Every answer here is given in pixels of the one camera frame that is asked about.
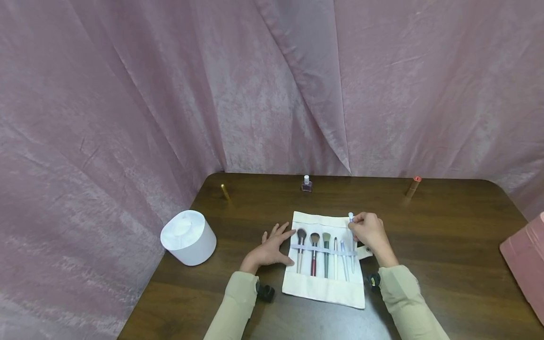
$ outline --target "sleeve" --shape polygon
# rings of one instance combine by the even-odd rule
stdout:
[[[255,307],[258,277],[237,271],[232,274],[225,289],[225,297],[204,340],[239,340]]]
[[[414,275],[403,265],[380,268],[380,290],[403,340],[449,339],[425,303]]]

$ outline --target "elastic band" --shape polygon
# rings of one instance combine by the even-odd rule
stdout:
[[[317,250],[319,252],[326,252],[333,255],[357,256],[356,251],[338,251],[338,250],[331,250],[327,248],[314,247],[311,245],[292,244],[291,248],[302,249],[302,250]]]

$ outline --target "white round box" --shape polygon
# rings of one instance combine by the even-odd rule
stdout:
[[[185,265],[198,265],[209,259],[217,245],[204,215],[194,210],[174,216],[160,232],[160,242]]]

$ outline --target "brown table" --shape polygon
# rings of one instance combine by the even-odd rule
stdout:
[[[499,243],[527,222],[495,184],[481,180],[424,179],[411,201],[411,179],[214,174],[191,209],[217,235],[213,256],[186,267],[168,252],[126,323],[120,339],[202,339],[221,304],[232,272],[264,230],[291,221],[293,211],[328,216],[375,212],[393,249],[419,279],[422,294],[451,339],[544,339],[540,325],[510,274]],[[223,197],[221,183],[232,201]],[[281,250],[286,254],[288,244]],[[361,261],[364,273],[378,269]],[[366,287],[367,308],[283,295],[281,265],[263,267],[261,282],[276,289],[272,304],[257,301],[245,339],[398,339],[379,293]]]

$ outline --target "left hand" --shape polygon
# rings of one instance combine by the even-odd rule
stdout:
[[[288,256],[280,253],[280,245],[294,235],[296,230],[289,230],[284,232],[289,222],[285,222],[281,227],[279,223],[276,223],[274,228],[268,237],[268,233],[265,231],[261,239],[261,245],[249,252],[240,266],[240,271],[255,275],[257,269],[262,265],[269,265],[274,263],[283,263],[285,265],[294,265],[295,262]]]

